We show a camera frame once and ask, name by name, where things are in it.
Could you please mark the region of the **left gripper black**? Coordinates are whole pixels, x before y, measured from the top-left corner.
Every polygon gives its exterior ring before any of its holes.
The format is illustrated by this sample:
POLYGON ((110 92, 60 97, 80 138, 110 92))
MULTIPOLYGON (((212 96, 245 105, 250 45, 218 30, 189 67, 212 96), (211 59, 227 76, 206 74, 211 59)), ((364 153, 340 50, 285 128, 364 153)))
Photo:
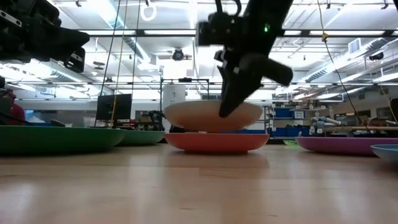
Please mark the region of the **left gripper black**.
POLYGON ((74 72, 84 71, 85 45, 90 39, 87 33, 63 27, 31 29, 1 28, 1 60, 17 60, 29 63, 32 59, 63 62, 74 72))

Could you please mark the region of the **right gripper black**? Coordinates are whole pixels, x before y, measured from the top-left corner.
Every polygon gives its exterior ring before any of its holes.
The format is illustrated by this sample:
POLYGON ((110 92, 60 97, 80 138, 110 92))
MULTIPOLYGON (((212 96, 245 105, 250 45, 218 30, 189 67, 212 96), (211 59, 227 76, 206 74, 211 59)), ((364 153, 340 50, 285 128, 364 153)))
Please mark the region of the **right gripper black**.
POLYGON ((265 77, 288 86, 293 71, 269 57, 275 37, 217 37, 213 43, 223 46, 214 59, 223 79, 219 117, 228 117, 243 101, 262 86, 265 77))

